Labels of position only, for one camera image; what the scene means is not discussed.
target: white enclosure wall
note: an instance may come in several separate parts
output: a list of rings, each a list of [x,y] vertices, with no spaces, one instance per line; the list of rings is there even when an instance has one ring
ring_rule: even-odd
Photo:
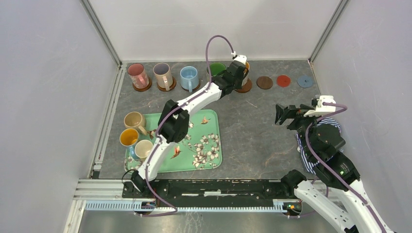
[[[306,59],[339,0],[90,0],[120,59],[204,60],[226,36],[249,59]],[[210,57],[229,59],[213,41]]]
[[[62,232],[116,65],[78,0],[0,3],[0,232]]]
[[[322,94],[349,109],[345,154],[386,223],[412,229],[412,2],[352,0],[314,61]]]

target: blue striped towel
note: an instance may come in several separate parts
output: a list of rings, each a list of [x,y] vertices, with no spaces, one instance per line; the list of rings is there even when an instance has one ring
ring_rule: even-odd
[[[318,122],[318,125],[322,125],[322,124],[333,125],[333,126],[335,126],[339,129],[339,132],[341,131],[341,125],[338,122],[336,122],[334,119],[330,118],[330,117],[326,117],[325,119]],[[296,133],[295,136],[296,136],[296,139],[297,139],[298,147],[300,148],[300,156],[302,157],[303,166],[305,167],[305,170],[307,172],[315,174],[315,171],[313,170],[313,167],[316,166],[319,162],[311,163],[306,159],[305,153],[303,152],[303,149],[302,149],[302,142],[300,141],[300,137],[299,137],[298,133]]]

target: mug handle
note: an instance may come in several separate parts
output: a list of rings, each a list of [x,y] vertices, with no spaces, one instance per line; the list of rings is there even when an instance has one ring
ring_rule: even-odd
[[[162,79],[163,79],[163,82],[165,83],[166,91],[170,91],[169,83],[167,82],[167,77],[163,76]]]
[[[138,128],[142,132],[142,134],[147,135],[147,131],[143,128],[143,126],[139,125]]]
[[[193,92],[192,81],[189,80],[188,84],[189,84],[189,92],[192,93]]]
[[[147,86],[147,84],[146,84],[146,81],[144,80],[143,76],[138,75],[137,77],[139,78],[140,82],[142,83],[143,88],[145,88]]]
[[[139,157],[136,155],[135,148],[133,146],[129,146],[129,154],[134,160],[139,160]]]

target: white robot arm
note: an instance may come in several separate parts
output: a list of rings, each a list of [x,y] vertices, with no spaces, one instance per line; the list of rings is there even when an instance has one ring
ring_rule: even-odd
[[[298,198],[307,202],[338,232],[393,233],[368,198],[355,166],[340,152],[340,148],[345,145],[345,140],[340,137],[339,130],[328,124],[315,124],[311,127],[314,122],[323,119],[323,117],[320,118],[321,116],[327,114],[331,116],[335,113],[336,106],[346,108],[336,104],[333,96],[316,96],[311,106],[301,104],[300,108],[294,105],[286,108],[276,105],[276,124],[282,124],[288,118],[293,119],[287,128],[297,130],[307,160],[314,164],[320,161],[313,170],[343,203],[348,214],[324,196],[319,195],[306,179],[300,183],[290,184],[290,186],[294,187],[294,194]]]
[[[195,114],[197,111],[201,110],[204,108],[206,105],[217,101],[220,99],[222,91],[219,89],[219,87],[212,83],[210,88],[206,90],[207,85],[205,85],[203,88],[192,94],[191,96],[187,97],[186,99],[179,100],[177,103],[178,105],[182,105],[183,103],[187,103],[182,110],[187,111],[187,113],[192,116]],[[204,92],[204,94],[200,95],[198,98],[192,100],[191,102],[188,102],[190,99],[195,97],[196,95],[199,95],[200,93]],[[150,151],[149,154],[153,153],[152,159],[150,161],[150,164],[147,164],[148,160],[145,160],[143,164],[139,167],[138,171],[139,174],[141,174],[141,177],[143,179],[146,179],[145,177],[145,169],[148,169],[148,180],[152,181],[156,179],[157,172],[160,169],[160,166],[162,165],[163,161],[165,160],[166,155],[169,153],[169,151],[174,148],[176,145],[176,142],[167,142],[166,138],[162,135],[159,135],[160,139],[157,138],[156,141],[154,142],[154,146],[152,150]]]
[[[181,106],[181,108],[167,119],[169,123],[166,121],[166,126],[162,126],[162,129],[157,131],[159,134],[156,136],[154,146],[149,152],[151,156],[150,163],[148,162],[149,159],[146,159],[137,170],[140,178],[137,177],[139,181],[133,182],[135,188],[142,191],[146,185],[146,178],[148,181],[156,178],[166,155],[187,134],[190,116],[208,104],[230,94],[234,89],[241,88],[241,82],[248,72],[245,66],[246,60],[247,57],[244,55],[235,55],[227,70],[213,77],[211,83],[183,100],[177,102],[170,100],[166,103],[160,120],[172,109],[178,106]]]
[[[368,206],[373,209],[386,232],[393,233],[394,231],[382,220],[372,202],[367,197],[362,181],[356,180],[351,184],[351,187],[367,199],[368,205],[364,205],[362,200],[350,190],[344,191],[330,188],[331,192],[333,192],[345,206],[347,210],[345,211],[316,190],[309,181],[299,183],[294,190],[294,194],[297,198],[309,204],[339,233],[381,233],[382,230],[368,210]]]

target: green tray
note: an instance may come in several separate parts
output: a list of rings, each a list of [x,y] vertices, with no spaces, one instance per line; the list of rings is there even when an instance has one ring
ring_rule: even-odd
[[[139,140],[156,140],[155,129],[160,113],[145,114],[148,135],[139,135]],[[222,148],[218,116],[213,110],[200,110],[191,116],[185,139],[166,156],[159,172],[191,171],[216,168],[222,163]],[[124,169],[138,169],[142,162],[134,160],[126,150]]]

